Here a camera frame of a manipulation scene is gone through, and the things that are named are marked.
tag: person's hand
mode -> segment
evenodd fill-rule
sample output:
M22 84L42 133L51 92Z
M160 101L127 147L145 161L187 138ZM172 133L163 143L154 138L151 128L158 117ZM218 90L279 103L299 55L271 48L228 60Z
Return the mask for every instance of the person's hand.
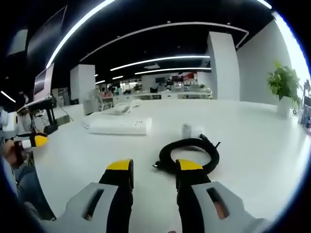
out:
M4 158L8 161L10 165L13 165L16 163L17 159L16 159L13 140L8 140L4 144Z

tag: white pillar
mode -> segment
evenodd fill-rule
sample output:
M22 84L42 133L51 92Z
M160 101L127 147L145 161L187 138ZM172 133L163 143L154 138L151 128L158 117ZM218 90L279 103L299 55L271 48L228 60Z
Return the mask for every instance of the white pillar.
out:
M240 72L231 34L210 32L207 39L212 68L211 89L218 100L240 100Z
M95 66L78 65L70 72L71 100L83 103L87 93L95 89Z

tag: white power strip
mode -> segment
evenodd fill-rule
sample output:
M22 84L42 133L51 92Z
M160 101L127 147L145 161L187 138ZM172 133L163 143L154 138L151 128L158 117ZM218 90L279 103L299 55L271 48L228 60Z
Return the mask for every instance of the white power strip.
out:
M152 119L93 119L89 133L118 135L147 135L152 128Z

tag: black ceiling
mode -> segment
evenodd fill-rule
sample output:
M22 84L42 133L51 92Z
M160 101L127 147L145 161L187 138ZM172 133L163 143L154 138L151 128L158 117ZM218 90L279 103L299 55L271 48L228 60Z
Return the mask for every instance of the black ceiling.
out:
M90 9L102 0L25 0L11 15L9 26L13 30L29 29L29 37L59 9L68 5L63 33L67 32ZM79 61L101 45L118 36L151 26L176 22L230 23L249 31L249 40L272 20L271 11L256 0L115 0L85 23L69 39L55 60L54 87L69 87L69 73ZM97 81L124 75L132 77L143 71L143 66L110 72L111 68L137 61L175 56L204 55L209 31L228 32L237 44L245 35L233 29L215 26L171 26L142 32L104 47L82 63L95 64ZM201 61L170 61L158 63L161 68L198 67ZM1 88L16 95L20 89L31 88L34 77L12 77L3 74Z

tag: white table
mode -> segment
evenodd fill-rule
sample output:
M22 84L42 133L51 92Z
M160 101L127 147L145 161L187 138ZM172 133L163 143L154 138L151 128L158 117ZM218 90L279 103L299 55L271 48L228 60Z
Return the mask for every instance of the white table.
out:
M189 123L205 129L215 145L220 163L209 174L240 196L255 217L273 220L284 209L304 174L311 137L297 117L280 119L276 107L221 100L149 100L131 116L152 117L149 136L91 135L76 120L49 136L37 148L35 166L43 193L59 217L67 201L98 182L106 167L117 160L134 159L134 204L130 232L168 232L181 229L176 204L175 178L152 167L160 150L181 138L181 126ZM204 153L175 152L205 164Z

